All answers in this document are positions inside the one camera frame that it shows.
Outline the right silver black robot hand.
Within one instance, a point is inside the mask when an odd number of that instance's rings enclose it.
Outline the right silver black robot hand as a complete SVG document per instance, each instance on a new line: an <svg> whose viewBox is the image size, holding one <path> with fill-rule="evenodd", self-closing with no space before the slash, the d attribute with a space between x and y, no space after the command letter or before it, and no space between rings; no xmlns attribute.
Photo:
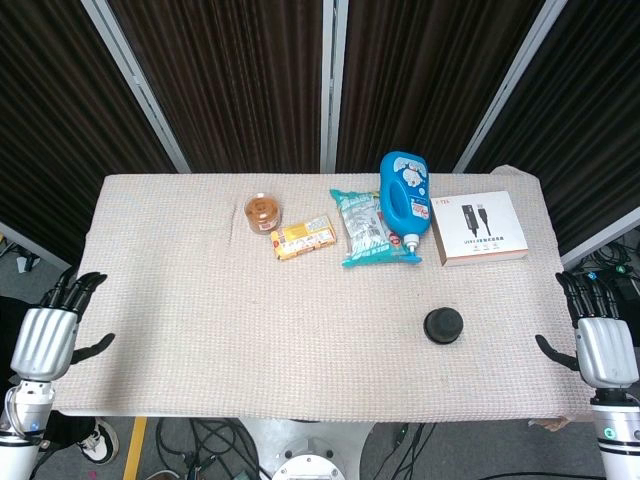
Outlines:
<svg viewBox="0 0 640 480"><path fill-rule="evenodd" d="M551 361L578 372L595 390L623 390L639 380L631 331L613 291L596 274L555 274L563 289L574 330L573 356L554 349L537 334L536 343Z"/></svg>

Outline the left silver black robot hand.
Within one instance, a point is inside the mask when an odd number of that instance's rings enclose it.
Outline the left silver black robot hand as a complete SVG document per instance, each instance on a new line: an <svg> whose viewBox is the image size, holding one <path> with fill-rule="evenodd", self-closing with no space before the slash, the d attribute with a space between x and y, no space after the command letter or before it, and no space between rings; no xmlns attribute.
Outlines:
<svg viewBox="0 0 640 480"><path fill-rule="evenodd" d="M53 382L69 367L104 352L115 340L106 334L97 343L76 347L79 326L91 297L108 276L89 272L79 278L76 269L65 270L23 318L11 359L11 369L22 380Z"/></svg>

